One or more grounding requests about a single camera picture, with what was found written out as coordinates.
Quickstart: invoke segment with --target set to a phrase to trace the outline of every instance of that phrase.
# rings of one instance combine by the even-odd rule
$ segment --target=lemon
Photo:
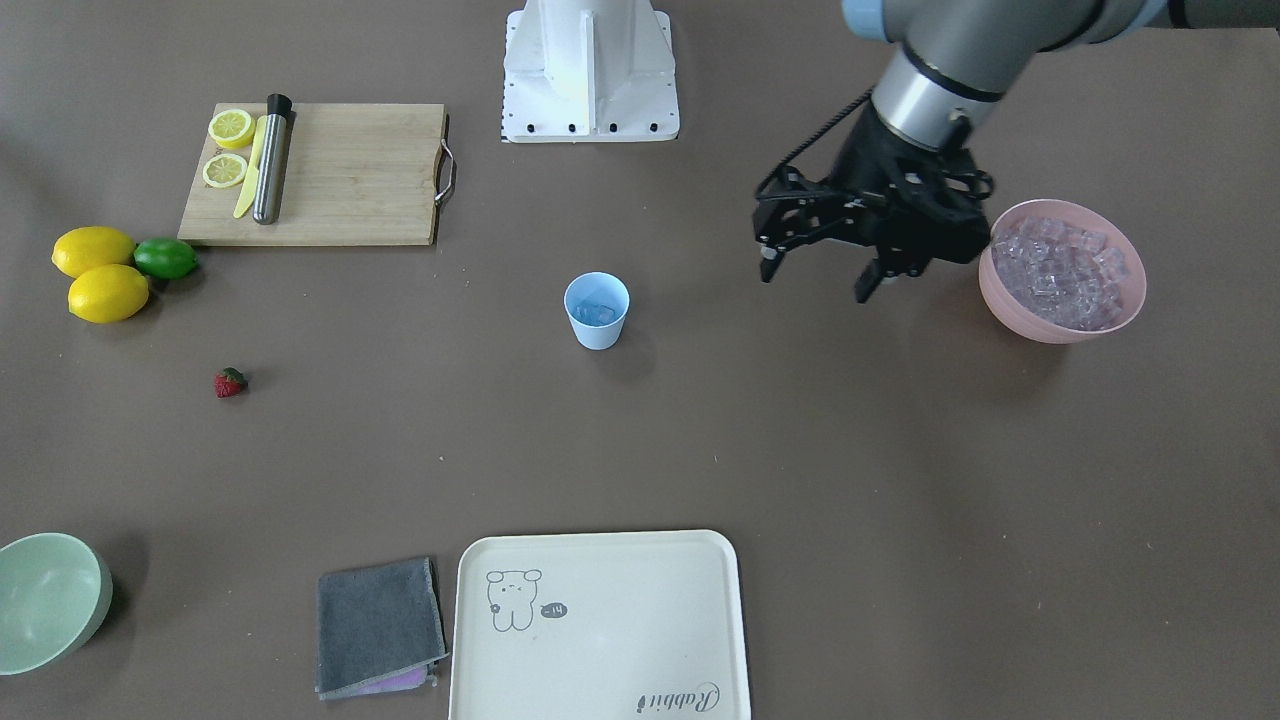
[[[248,172],[248,161],[234,152],[214,155],[205,163],[205,184],[209,187],[230,187],[242,179]]]
[[[91,323],[115,323],[147,304],[147,278],[128,265],[100,265],[76,278],[67,309]]]
[[[99,265],[128,263],[133,256],[133,238],[115,228],[101,225],[76,228],[54,242],[54,265],[78,278]]]
[[[234,150],[253,142],[253,117],[239,108],[223,110],[209,120],[209,137],[219,147]]]

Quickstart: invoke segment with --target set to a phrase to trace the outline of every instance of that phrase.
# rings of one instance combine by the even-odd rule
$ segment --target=bowl of ice
[[[1028,200],[991,227],[978,286],[996,318],[1039,342],[1114,333],[1138,316],[1147,272],[1106,218],[1065,200]]]

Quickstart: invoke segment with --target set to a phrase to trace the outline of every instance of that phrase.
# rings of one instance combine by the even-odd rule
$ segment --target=ice cube
[[[996,265],[1000,265],[1002,260],[1019,259],[1021,255],[1019,250],[1020,249],[1010,245],[1007,240],[997,240],[996,242],[991,243],[991,258],[996,263]]]
[[[1027,259],[1032,263],[1044,260],[1050,252],[1052,252],[1052,246],[1043,237],[1033,236],[1027,240]]]
[[[1083,318],[1083,331],[1105,331],[1124,316],[1124,302],[1120,290],[1111,284],[1089,296],[1088,313]]]
[[[1021,252],[1012,252],[1012,247],[1007,243],[1001,245],[993,254],[992,261],[996,264],[996,275],[1000,277],[1000,282],[1005,287],[1025,287],[1030,282],[1027,274],[1027,259]]]
[[[1042,275],[1037,274],[1032,278],[1032,295],[1038,296],[1059,296],[1062,295],[1062,288],[1057,284],[1056,275]]]
[[[1032,234],[1032,233],[1036,232],[1036,225],[1043,218],[1041,218],[1038,215],[1028,215],[1028,217],[1018,220],[1016,223],[1014,223],[1014,231],[1016,231],[1020,234]]]
[[[1028,307],[1032,313],[1036,313],[1041,318],[1056,325],[1059,324],[1059,318],[1062,314],[1062,304],[1059,300],[1060,299],[1055,296],[1033,295]]]
[[[1057,218],[1044,218],[1039,224],[1039,236],[1050,242],[1062,242],[1066,240],[1068,225]]]
[[[573,316],[584,325],[603,328],[618,316],[618,311],[608,305],[582,302],[573,309]]]
[[[1012,232],[1005,234],[1002,240],[1004,240],[1002,247],[1005,250],[1005,254],[1007,254],[1009,256],[1023,258],[1027,255],[1027,236],[1018,232]]]
[[[1107,233],[1097,231],[1084,231],[1080,233],[1080,250],[1088,252],[1089,255],[1102,252],[1102,249],[1106,246]]]
[[[1129,277],[1129,268],[1124,264],[1124,251],[1119,247],[1107,247],[1093,256],[1098,264],[1102,282],[1115,284]]]
[[[1076,295],[1088,297],[1097,304],[1102,299],[1102,279],[1093,273],[1083,273],[1075,281]]]

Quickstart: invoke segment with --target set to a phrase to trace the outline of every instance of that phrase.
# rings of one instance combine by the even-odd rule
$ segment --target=pink bowl
[[[1028,200],[1005,210],[1005,214],[991,225],[991,237],[997,237],[1000,231],[1012,227],[1029,215],[1056,218],[1082,229],[1107,234],[1107,247],[1120,249],[1124,252],[1125,265],[1129,268],[1129,277],[1120,281],[1120,301],[1124,304],[1124,315],[1120,322],[1105,331],[1075,331],[1055,325],[1032,313],[1009,292],[1000,281],[1000,275],[996,274],[996,263],[988,246],[978,260],[978,287],[982,288],[982,297],[987,301],[987,307],[991,307],[992,314],[1001,323],[1025,338],[1065,345],[1114,333],[1138,316],[1142,304],[1147,300],[1147,270],[1142,266],[1138,251],[1119,228],[1093,210],[1066,200]]]

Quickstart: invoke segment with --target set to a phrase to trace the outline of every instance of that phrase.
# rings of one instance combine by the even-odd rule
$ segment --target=white paper cup
[[[618,341],[631,293],[608,273],[586,273],[564,290],[564,313],[573,334],[588,350],[605,350]]]

